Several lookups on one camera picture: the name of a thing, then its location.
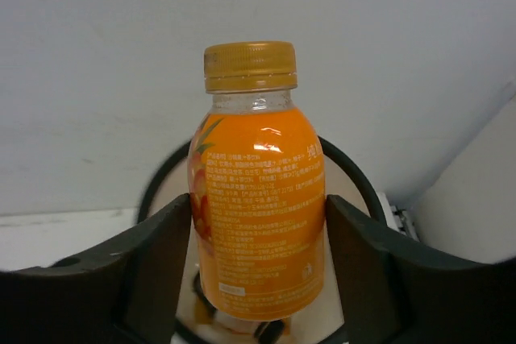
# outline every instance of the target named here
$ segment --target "juice bottle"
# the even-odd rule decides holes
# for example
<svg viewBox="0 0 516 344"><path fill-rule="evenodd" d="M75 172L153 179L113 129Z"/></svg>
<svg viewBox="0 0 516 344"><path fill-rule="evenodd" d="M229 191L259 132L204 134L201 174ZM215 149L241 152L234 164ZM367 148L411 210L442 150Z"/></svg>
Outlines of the juice bottle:
<svg viewBox="0 0 516 344"><path fill-rule="evenodd" d="M201 283L241 320L273 321L323 288L324 159L292 103L293 45L221 44L204 55L213 106L189 149Z"/></svg>

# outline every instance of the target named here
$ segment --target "clear bottle neck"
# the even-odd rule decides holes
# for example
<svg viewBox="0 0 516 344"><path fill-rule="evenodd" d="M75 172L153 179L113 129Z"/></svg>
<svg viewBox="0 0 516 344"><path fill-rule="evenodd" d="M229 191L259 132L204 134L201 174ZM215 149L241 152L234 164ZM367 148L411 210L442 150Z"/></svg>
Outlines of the clear bottle neck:
<svg viewBox="0 0 516 344"><path fill-rule="evenodd" d="M290 90L213 95L212 114L259 114L293 109Z"/></svg>

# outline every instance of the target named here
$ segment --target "nutrition label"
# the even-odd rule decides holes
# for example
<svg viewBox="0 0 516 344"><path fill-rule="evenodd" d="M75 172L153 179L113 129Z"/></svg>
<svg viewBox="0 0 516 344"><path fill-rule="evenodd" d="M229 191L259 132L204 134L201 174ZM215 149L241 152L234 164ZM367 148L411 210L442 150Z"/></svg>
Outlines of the nutrition label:
<svg viewBox="0 0 516 344"><path fill-rule="evenodd" d="M205 267L216 271L224 312L256 320L289 316L323 285L320 144L293 155L262 147L245 155L206 151L214 265Z"/></svg>

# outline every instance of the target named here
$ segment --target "gold bottle cap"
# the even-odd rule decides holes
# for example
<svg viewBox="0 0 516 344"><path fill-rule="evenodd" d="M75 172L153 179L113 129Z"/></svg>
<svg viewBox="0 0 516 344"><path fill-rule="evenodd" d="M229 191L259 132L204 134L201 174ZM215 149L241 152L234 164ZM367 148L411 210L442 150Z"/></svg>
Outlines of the gold bottle cap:
<svg viewBox="0 0 516 344"><path fill-rule="evenodd" d="M207 93L293 89L296 55L289 42L218 44L204 51Z"/></svg>

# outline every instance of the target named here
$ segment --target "circular ring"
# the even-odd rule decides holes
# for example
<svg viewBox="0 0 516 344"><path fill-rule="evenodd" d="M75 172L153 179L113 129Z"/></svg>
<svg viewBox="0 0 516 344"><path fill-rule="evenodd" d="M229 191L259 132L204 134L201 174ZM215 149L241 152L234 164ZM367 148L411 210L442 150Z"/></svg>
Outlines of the circular ring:
<svg viewBox="0 0 516 344"><path fill-rule="evenodd" d="M369 211L371 218L377 220L383 225L387 225L385 214L378 200L377 193L369 182L368 178L362 173L358 166L344 152L335 145L319 136L321 142L322 153L331 161L339 166L352 180L357 187L360 195L364 199L365 205ZM181 161L186 159L190 147L190 141L181 145L171 154L165 162L158 168L150 183L145 190L139 205L137 222L143 222L148 218L152 203L157 193L160 191L161 185L167 179L167 176L179 165ZM197 336L190 328L176 318L176 333L189 344L213 344ZM324 338L318 344L342 344L347 342L347 331L345 324L342 324L332 334Z"/></svg>

